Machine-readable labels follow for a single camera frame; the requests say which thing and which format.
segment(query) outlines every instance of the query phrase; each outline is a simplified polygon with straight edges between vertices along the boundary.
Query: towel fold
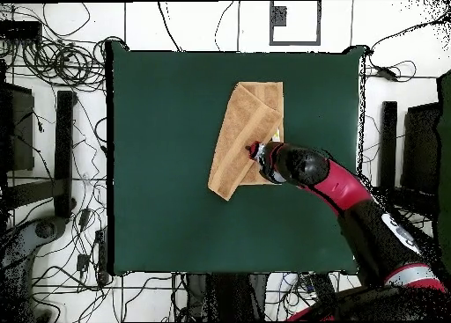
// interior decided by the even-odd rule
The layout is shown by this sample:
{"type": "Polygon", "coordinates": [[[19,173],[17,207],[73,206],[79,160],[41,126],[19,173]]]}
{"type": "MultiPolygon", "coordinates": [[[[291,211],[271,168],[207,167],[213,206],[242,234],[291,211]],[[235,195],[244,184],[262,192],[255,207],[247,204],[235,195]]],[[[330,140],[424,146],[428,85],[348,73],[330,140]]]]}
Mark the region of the towel fold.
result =
{"type": "Polygon", "coordinates": [[[245,177],[253,182],[247,184],[258,181],[255,174],[258,174],[258,165],[253,174],[247,176],[255,161],[249,159],[245,147],[254,141],[267,143],[277,129],[280,133],[283,95],[275,92],[281,90],[281,84],[270,84],[262,90],[260,83],[238,83],[228,101],[208,181],[209,189],[227,201],[245,177]],[[266,105],[259,97],[277,109],[266,105]]]}
{"type": "MultiPolygon", "coordinates": [[[[266,106],[275,109],[284,116],[284,85],[281,82],[241,82],[242,86],[252,95],[256,96],[266,106]]],[[[276,134],[272,137],[275,142],[284,141],[284,122],[282,121],[276,134]]],[[[260,175],[260,166],[253,163],[240,186],[271,185],[271,182],[260,175]]]]}

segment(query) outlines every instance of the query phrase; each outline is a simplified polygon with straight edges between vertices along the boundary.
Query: green tabletop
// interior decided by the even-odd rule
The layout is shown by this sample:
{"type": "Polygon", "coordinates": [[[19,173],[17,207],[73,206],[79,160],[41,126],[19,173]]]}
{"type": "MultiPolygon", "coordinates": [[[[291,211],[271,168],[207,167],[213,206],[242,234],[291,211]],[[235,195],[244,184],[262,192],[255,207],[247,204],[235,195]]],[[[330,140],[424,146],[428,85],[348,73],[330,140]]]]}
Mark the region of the green tabletop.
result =
{"type": "Polygon", "coordinates": [[[355,171],[359,64],[346,54],[125,51],[114,43],[114,269],[354,271],[330,208],[293,186],[207,181],[239,81],[284,83],[285,140],[355,171]]]}

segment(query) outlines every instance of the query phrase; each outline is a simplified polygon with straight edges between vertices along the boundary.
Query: black cable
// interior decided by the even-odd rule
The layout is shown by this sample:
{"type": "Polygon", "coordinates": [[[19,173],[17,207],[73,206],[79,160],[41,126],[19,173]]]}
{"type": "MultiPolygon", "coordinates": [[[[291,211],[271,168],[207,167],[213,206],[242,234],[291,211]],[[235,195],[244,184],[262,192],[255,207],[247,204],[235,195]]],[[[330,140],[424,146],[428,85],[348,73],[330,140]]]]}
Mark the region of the black cable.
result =
{"type": "Polygon", "coordinates": [[[99,299],[102,298],[102,301],[101,301],[95,308],[92,309],[92,311],[91,311],[91,313],[90,313],[90,316],[91,316],[93,312],[95,312],[97,309],[100,308],[100,306],[102,305],[102,303],[103,303],[103,302],[105,301],[105,299],[107,298],[107,295],[108,295],[108,293],[109,293],[110,290],[108,290],[107,293],[106,293],[105,295],[100,295],[100,296],[96,297],[96,298],[94,299],[94,301],[92,301],[92,302],[86,307],[86,309],[84,309],[84,310],[81,312],[81,314],[80,314],[80,316],[78,317],[78,319],[77,319],[75,322],[72,322],[72,323],[80,323],[82,319],[88,318],[88,316],[87,316],[87,315],[84,316],[84,314],[88,311],[88,309],[89,309],[92,305],[95,305],[95,303],[97,303],[97,301],[98,301],[99,299]]]}
{"type": "Polygon", "coordinates": [[[76,32],[78,32],[81,28],[83,28],[86,24],[89,23],[89,20],[91,20],[91,13],[89,12],[88,8],[86,7],[86,5],[84,3],[82,3],[82,5],[83,5],[83,7],[85,7],[85,10],[87,12],[87,16],[88,16],[87,20],[80,27],[75,29],[73,32],[70,32],[70,33],[67,33],[67,34],[57,33],[52,28],[50,28],[50,26],[48,25],[48,22],[47,22],[47,18],[46,18],[46,4],[42,4],[42,17],[44,18],[44,21],[45,21],[48,29],[50,29],[50,31],[54,35],[56,35],[58,37],[69,37],[70,35],[75,34],[76,32]]]}
{"type": "Polygon", "coordinates": [[[161,10],[160,2],[157,2],[157,5],[159,7],[159,13],[160,13],[161,17],[163,18],[163,24],[165,25],[165,28],[166,28],[166,31],[167,31],[167,35],[169,35],[169,37],[171,38],[171,41],[173,42],[173,44],[177,48],[177,51],[181,52],[181,48],[179,48],[179,45],[177,45],[177,43],[175,42],[175,39],[174,39],[173,35],[171,34],[171,32],[169,32],[169,28],[167,27],[167,23],[166,23],[165,14],[163,13],[163,10],[161,10]]]}
{"type": "Polygon", "coordinates": [[[216,45],[216,47],[218,48],[219,51],[221,51],[221,49],[219,48],[218,43],[217,43],[217,41],[216,41],[216,37],[217,37],[217,34],[218,34],[218,29],[219,29],[219,26],[221,25],[221,21],[222,21],[222,18],[224,17],[224,14],[227,12],[227,10],[228,10],[230,7],[232,7],[232,4],[234,4],[234,3],[235,3],[235,1],[232,1],[232,2],[225,8],[225,10],[222,11],[221,17],[219,18],[218,26],[216,27],[216,32],[215,32],[215,45],[216,45]]]}
{"type": "Polygon", "coordinates": [[[121,323],[123,323],[123,276],[121,276],[121,323]]]}
{"type": "Polygon", "coordinates": [[[397,80],[397,82],[408,82],[408,81],[410,81],[412,78],[415,77],[415,74],[417,73],[417,66],[415,65],[415,63],[414,63],[412,60],[407,60],[407,61],[399,62],[399,63],[397,63],[397,64],[392,65],[391,67],[378,67],[378,66],[374,65],[374,64],[373,64],[373,61],[372,61],[372,54],[374,53],[374,48],[375,48],[377,45],[379,45],[381,42],[383,42],[383,41],[385,41],[385,40],[388,40],[388,39],[390,39],[390,38],[394,38],[394,37],[397,37],[397,36],[399,36],[399,35],[404,35],[404,34],[406,34],[407,32],[411,32],[411,31],[414,31],[414,30],[423,28],[423,27],[425,27],[425,26],[437,25],[437,24],[439,24],[439,22],[440,22],[443,18],[445,18],[445,17],[448,15],[448,13],[450,12],[450,10],[451,10],[450,4],[447,4],[447,9],[446,9],[446,11],[445,11],[443,14],[441,14],[438,18],[436,18],[435,20],[429,21],[429,22],[427,22],[427,23],[416,24],[416,25],[414,25],[414,26],[410,26],[410,27],[408,27],[408,28],[403,29],[401,32],[394,33],[394,34],[390,34],[390,35],[388,35],[388,36],[386,36],[386,37],[384,37],[384,38],[378,40],[377,42],[375,42],[375,43],[373,44],[373,46],[371,47],[371,49],[370,49],[370,54],[368,54],[368,60],[369,60],[370,64],[372,65],[372,67],[375,68],[375,69],[377,69],[378,71],[380,71],[380,70],[384,70],[384,69],[386,69],[386,68],[397,67],[398,65],[400,65],[400,64],[402,64],[402,63],[404,63],[404,62],[410,62],[410,63],[413,65],[414,70],[415,70],[414,73],[413,73],[413,75],[412,75],[411,77],[409,77],[407,80],[404,80],[404,81],[399,81],[399,80],[397,80]]]}
{"type": "Polygon", "coordinates": [[[98,120],[94,126],[94,134],[95,134],[96,138],[99,139],[103,143],[106,143],[107,141],[99,137],[99,134],[97,133],[97,127],[99,126],[99,124],[101,122],[103,122],[106,119],[107,119],[107,117],[103,117],[102,119],[98,120]]]}
{"type": "Polygon", "coordinates": [[[131,298],[129,301],[127,301],[125,303],[125,305],[124,305],[124,314],[123,314],[123,320],[122,321],[125,322],[125,319],[127,318],[127,305],[130,304],[132,301],[136,300],[143,293],[143,291],[145,290],[145,286],[147,285],[148,282],[155,281],[155,280],[167,281],[167,280],[169,280],[171,278],[172,278],[171,276],[168,276],[166,278],[161,278],[161,277],[158,277],[158,276],[152,276],[150,278],[147,278],[147,280],[144,282],[143,287],[141,288],[141,290],[133,298],[131,298]]]}
{"type": "Polygon", "coordinates": [[[237,27],[237,36],[236,36],[236,51],[240,52],[240,9],[241,9],[241,1],[238,1],[238,27],[237,27]]]}
{"type": "Polygon", "coordinates": [[[117,323],[121,323],[121,321],[117,318],[116,315],[116,309],[115,309],[115,291],[111,291],[111,298],[112,298],[112,306],[113,306],[113,314],[115,315],[115,319],[117,323]]]}
{"type": "Polygon", "coordinates": [[[44,301],[40,301],[40,300],[38,300],[38,299],[35,298],[35,297],[32,297],[32,299],[33,299],[33,301],[36,302],[37,304],[42,304],[42,305],[50,306],[50,307],[52,307],[52,308],[57,309],[58,315],[56,316],[56,319],[55,319],[55,321],[54,321],[53,323],[56,323],[56,322],[59,320],[60,315],[61,315],[61,309],[60,309],[59,306],[53,305],[53,304],[50,304],[50,303],[46,303],[46,302],[44,302],[44,301]]]}

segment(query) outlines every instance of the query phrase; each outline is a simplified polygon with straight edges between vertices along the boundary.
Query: black border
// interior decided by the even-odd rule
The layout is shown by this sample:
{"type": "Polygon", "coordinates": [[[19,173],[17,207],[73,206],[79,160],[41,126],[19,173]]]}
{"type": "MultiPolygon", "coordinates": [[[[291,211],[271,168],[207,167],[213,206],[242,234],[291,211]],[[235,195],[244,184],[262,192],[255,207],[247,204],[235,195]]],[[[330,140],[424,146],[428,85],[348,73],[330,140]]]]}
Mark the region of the black border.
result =
{"type": "Polygon", "coordinates": [[[113,101],[113,43],[105,42],[105,84],[107,90],[107,272],[115,274],[115,104],[113,101]]]}
{"type": "Polygon", "coordinates": [[[316,40],[303,42],[289,42],[289,41],[274,41],[274,1],[270,1],[270,46],[320,46],[321,45],[321,15],[322,2],[317,2],[317,16],[316,16],[316,40]]]}

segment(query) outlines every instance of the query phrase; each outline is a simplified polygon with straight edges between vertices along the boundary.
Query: brown towel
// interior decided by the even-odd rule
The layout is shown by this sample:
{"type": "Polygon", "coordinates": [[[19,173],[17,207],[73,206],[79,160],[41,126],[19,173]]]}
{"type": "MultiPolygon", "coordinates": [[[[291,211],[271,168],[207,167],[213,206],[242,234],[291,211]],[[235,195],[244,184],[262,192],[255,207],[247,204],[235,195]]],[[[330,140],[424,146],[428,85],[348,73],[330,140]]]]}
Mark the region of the brown towel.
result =
{"type": "MultiPolygon", "coordinates": [[[[266,106],[275,109],[282,116],[284,116],[284,89],[281,82],[241,82],[240,84],[248,90],[251,94],[255,95],[266,106]]],[[[284,122],[282,121],[278,128],[278,138],[274,141],[284,141],[284,122]]],[[[240,186],[245,185],[271,185],[271,182],[266,180],[260,175],[260,166],[257,163],[253,163],[243,180],[240,182],[240,186]]]]}
{"type": "Polygon", "coordinates": [[[282,122],[282,114],[266,106],[238,83],[227,104],[216,144],[208,187],[229,200],[255,162],[246,145],[254,141],[267,143],[282,122]]]}

